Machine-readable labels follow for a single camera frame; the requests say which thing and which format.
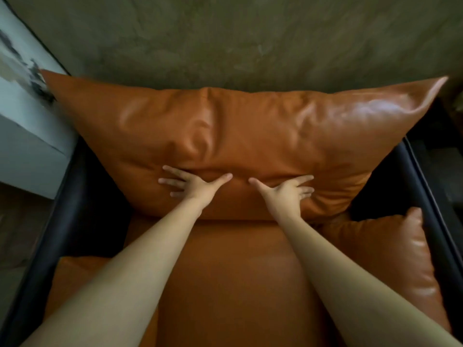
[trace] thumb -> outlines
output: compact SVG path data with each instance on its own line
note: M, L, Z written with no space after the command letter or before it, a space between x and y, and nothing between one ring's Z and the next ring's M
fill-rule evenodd
M232 173L227 173L222 175L220 178L217 178L216 180L212 181L212 184L216 187L216 190L218 190L223 184L228 183L230 180L232 180L233 174Z
M260 193L264 193L271 189L269 186L265 185L256 178L249 178L249 183L254 186Z

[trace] concrete wall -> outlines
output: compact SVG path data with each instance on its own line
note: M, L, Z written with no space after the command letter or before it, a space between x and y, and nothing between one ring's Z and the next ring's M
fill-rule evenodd
M54 198L77 134L39 68L65 73L0 0L0 182Z
M450 74L463 0L7 0L74 75L334 92Z

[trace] olive textured wall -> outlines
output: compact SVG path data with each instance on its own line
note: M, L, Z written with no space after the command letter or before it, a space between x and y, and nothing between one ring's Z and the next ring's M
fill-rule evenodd
M73 75L335 92L451 75L463 0L7 0Z

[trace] dark floor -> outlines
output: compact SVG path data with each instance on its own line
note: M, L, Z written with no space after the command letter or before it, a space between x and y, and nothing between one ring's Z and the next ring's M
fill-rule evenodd
M48 219L52 202L0 183L0 326Z

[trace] skin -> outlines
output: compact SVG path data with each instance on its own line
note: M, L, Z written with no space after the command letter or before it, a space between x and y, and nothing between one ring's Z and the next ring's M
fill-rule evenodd
M191 228L219 187L232 178L226 174L206 183L187 172L163 168L181 180L159 183L182 189L171 192L182 202L114 257L22 346L138 346ZM275 188L254 178L249 182L288 237L346 344L461 346L302 220L300 200L310 197L313 188L299 185L311 179L306 175Z

